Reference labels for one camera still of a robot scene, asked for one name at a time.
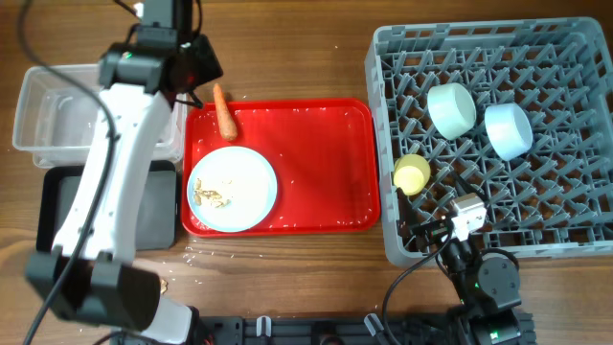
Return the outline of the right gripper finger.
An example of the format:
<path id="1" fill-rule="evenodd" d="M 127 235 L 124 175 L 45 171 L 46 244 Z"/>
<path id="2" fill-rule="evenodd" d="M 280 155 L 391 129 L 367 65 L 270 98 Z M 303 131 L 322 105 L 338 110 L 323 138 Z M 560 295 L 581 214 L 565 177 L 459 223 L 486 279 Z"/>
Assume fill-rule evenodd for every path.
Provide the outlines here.
<path id="1" fill-rule="evenodd" d="M 478 189 L 474 188 L 470 183 L 468 183 L 465 179 L 463 179 L 457 173 L 454 173 L 454 180 L 455 180 L 456 185 L 458 186 L 458 188 L 463 193 L 465 193 L 466 195 L 468 195 L 468 194 L 475 194 L 478 197 L 480 197 L 481 199 L 486 199 L 487 198 L 482 192 L 480 192 Z"/>
<path id="2" fill-rule="evenodd" d="M 398 230 L 412 230 L 417 225 L 417 214 L 408 198 L 400 187 L 396 189 L 398 199 Z"/>

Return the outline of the yellow cup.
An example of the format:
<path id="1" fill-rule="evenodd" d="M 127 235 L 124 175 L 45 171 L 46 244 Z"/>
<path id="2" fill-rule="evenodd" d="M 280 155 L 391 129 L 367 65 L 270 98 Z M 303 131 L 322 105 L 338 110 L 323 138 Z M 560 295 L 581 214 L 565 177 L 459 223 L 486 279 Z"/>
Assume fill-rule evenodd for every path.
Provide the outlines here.
<path id="1" fill-rule="evenodd" d="M 407 196 L 418 195 L 431 177 L 431 168 L 418 154 L 406 154 L 394 165 L 393 184 Z"/>

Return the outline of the light blue small bowl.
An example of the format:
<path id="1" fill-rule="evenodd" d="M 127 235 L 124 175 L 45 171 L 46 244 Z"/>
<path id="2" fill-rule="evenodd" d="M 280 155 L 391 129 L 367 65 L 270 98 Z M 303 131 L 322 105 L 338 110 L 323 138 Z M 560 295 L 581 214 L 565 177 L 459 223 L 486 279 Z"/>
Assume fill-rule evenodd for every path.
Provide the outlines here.
<path id="1" fill-rule="evenodd" d="M 501 159 L 510 161 L 531 149 L 532 126 L 517 103 L 489 106 L 484 121 L 491 146 Z"/>

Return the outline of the mint green bowl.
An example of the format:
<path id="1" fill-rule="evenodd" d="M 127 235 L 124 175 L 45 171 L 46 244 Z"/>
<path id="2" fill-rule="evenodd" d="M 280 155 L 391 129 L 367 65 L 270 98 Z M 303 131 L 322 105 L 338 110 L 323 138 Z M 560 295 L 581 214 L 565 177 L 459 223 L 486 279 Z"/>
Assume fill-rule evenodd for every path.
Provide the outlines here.
<path id="1" fill-rule="evenodd" d="M 435 129 L 446 140 L 455 140 L 476 123 L 476 107 L 468 90 L 457 82 L 433 86 L 427 109 Z"/>

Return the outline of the orange carrot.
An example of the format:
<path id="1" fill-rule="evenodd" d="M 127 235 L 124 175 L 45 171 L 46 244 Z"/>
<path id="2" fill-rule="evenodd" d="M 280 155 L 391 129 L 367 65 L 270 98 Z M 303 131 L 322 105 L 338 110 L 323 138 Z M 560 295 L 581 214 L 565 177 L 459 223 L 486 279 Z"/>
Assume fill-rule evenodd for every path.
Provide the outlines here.
<path id="1" fill-rule="evenodd" d="M 221 85 L 218 83 L 213 87 L 213 96 L 219 133 L 224 140 L 229 142 L 234 141 L 238 137 L 238 129 L 225 101 Z"/>

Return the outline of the light blue plate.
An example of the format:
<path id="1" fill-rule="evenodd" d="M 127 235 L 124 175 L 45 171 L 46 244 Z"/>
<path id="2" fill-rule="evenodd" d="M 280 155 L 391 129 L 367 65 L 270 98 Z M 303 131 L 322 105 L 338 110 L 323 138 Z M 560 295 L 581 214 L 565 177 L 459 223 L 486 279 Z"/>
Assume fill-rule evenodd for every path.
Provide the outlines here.
<path id="1" fill-rule="evenodd" d="M 218 191 L 231 203 L 223 208 L 197 206 L 193 201 L 197 178 L 206 190 Z M 198 225 L 235 234 L 255 227 L 269 215 L 277 199 L 278 179 L 260 153 L 225 147 L 209 152 L 193 166 L 185 190 L 189 215 Z"/>

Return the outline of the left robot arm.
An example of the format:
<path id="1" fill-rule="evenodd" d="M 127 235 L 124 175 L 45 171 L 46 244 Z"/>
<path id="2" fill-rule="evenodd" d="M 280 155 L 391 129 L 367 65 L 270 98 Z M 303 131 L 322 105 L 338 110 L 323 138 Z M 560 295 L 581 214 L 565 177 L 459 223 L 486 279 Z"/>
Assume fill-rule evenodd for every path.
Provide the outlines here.
<path id="1" fill-rule="evenodd" d="M 47 313 L 110 328 L 113 338 L 148 344 L 210 344 L 196 308 L 161 293 L 159 276 L 133 265 L 136 222 L 154 147 L 176 104 L 200 106 L 198 86 L 221 66 L 201 32 L 197 1 L 147 1 L 99 67 L 95 134 L 72 207 L 47 252 L 26 267 L 42 299 L 27 334 Z"/>

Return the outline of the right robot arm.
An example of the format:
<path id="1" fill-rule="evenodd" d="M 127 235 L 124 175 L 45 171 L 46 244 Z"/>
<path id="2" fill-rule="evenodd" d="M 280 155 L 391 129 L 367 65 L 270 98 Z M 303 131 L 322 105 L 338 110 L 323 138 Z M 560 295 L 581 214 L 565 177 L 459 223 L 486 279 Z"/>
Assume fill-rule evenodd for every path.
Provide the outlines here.
<path id="1" fill-rule="evenodd" d="M 417 313 L 403 323 L 404 344 L 535 344 L 533 316 L 521 305 L 519 262 L 500 248 L 480 249 L 473 234 L 483 228 L 488 199 L 455 172 L 451 174 L 461 196 L 439 219 L 420 222 L 417 210 L 397 189 L 400 217 L 397 234 L 414 240 L 432 253 L 401 273 L 386 292 L 388 303 L 395 287 L 410 273 L 434 260 L 452 283 L 460 304 L 444 313 Z"/>

